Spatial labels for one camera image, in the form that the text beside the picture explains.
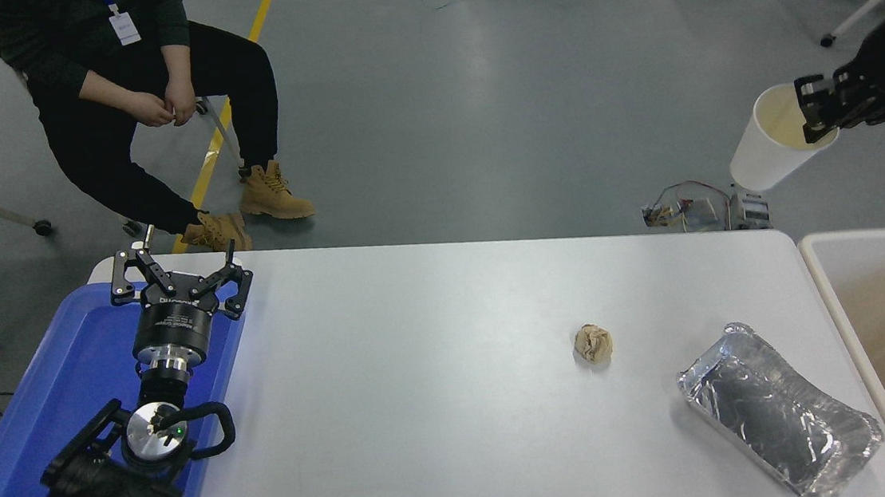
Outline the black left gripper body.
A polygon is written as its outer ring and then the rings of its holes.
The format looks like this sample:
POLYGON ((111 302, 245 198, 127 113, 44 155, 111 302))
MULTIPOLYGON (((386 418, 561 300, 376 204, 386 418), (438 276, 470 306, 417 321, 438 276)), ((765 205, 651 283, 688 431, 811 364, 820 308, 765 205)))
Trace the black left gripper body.
POLYGON ((207 358, 213 313, 183 300, 139 304, 140 317, 133 341, 134 359, 152 365, 156 355, 172 354, 186 361, 207 358))

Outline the person's right hand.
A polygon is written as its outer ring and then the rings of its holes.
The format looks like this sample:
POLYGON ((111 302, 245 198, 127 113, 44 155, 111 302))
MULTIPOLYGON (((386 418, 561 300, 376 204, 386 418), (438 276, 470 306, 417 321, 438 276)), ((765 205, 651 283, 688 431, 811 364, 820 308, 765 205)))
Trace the person's right hand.
POLYGON ((128 112, 148 127, 163 127, 175 121, 176 114, 158 96, 148 93, 134 93, 129 100, 128 112))

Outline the person's left hand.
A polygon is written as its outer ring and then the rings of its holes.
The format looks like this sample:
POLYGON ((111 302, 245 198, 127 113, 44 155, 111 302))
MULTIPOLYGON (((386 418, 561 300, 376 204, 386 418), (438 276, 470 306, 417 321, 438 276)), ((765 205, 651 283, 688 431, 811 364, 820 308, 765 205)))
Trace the person's left hand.
POLYGON ((196 95, 192 81, 188 77, 176 77, 168 80, 164 91, 165 105, 172 116, 172 123, 181 127, 189 123, 196 115, 196 95))

